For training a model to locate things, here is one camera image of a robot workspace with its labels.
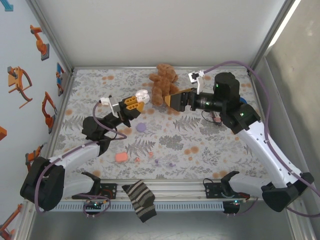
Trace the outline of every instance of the purple ball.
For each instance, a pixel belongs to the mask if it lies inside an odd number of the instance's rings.
[[[135,129],[139,132],[139,133],[143,133],[146,129],[147,129],[147,126],[140,122],[138,123],[138,125],[135,127]]]

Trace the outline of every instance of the pink sponge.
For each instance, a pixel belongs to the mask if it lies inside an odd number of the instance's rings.
[[[117,163],[124,163],[128,161],[128,154],[126,152],[117,153],[115,155],[115,161]]]

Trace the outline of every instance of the brown striped sock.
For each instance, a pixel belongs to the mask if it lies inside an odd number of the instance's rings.
[[[143,223],[157,215],[155,195],[141,180],[132,185],[123,185],[122,189],[128,195],[135,214]]]

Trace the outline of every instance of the floral tablecloth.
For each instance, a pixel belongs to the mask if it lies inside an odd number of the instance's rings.
[[[180,90],[194,87],[188,80],[188,73],[192,71],[176,70],[179,76],[176,85]],[[134,96],[140,89],[151,91],[148,75],[156,72],[153,68],[78,70],[54,154],[59,155],[84,142],[82,122],[92,115],[101,97],[112,94],[120,101]],[[220,68],[210,72],[204,77],[204,92],[212,92],[214,76],[221,72],[235,75],[240,81],[240,95],[259,113],[252,82],[244,68]],[[109,112],[109,107],[97,108],[99,117]],[[206,112],[203,115],[210,120]],[[138,123],[146,124],[145,132],[136,130]],[[219,179],[236,170],[254,177],[267,177],[251,149],[230,129],[204,120],[200,110],[176,112],[149,102],[142,115],[131,121],[131,128],[120,125],[118,130],[128,138],[112,141],[107,152],[89,160],[72,174],[88,171],[101,179]],[[129,160],[116,163],[115,155],[121,152],[127,152]]]

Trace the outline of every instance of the teddy bear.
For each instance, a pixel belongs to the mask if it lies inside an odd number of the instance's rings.
[[[173,66],[169,64],[158,64],[156,66],[158,74],[151,73],[149,79],[153,81],[151,102],[153,105],[161,106],[165,96],[179,92],[179,88],[174,85],[178,80],[178,75]]]

